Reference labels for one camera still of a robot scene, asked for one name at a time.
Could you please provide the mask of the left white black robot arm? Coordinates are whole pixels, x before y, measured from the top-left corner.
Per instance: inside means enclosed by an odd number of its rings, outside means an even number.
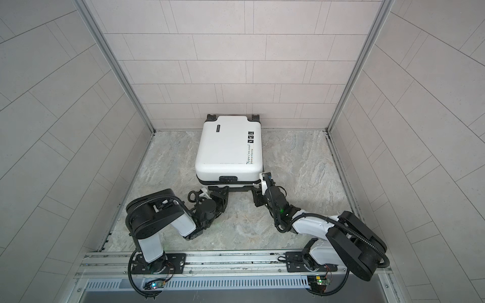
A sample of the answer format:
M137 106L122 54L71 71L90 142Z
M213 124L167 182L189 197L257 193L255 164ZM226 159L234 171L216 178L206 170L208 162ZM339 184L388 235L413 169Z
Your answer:
M226 210L229 187L202 188L188 194L188 208L172 189L134 199L126 206L125 225L135 244L128 261L128 280L144 299L155 299L173 275L175 265L160 240L160 232L172 227L185 240L203 234Z

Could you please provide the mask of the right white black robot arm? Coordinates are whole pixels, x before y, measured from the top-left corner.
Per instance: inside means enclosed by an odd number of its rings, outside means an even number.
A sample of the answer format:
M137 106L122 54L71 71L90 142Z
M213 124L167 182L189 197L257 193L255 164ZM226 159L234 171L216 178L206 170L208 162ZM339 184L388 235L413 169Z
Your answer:
M324 276L317 276L312 281L307 290L310 294L320 297L334 295L342 290L350 273L368 282L376 269L390 266L384 241L352 212L344 211L341 215L327 217L295 207L286 200L286 191L275 184L269 172L260 174L260 188L253 193L255 205L266 206L278 232L313 237L302 250L301 258L296 261L309 271L318 271L320 268L325 270ZM329 242L346 267L341 284L331 291L324 284L329 281L331 270L325 261L324 252L318 248L318 241Z

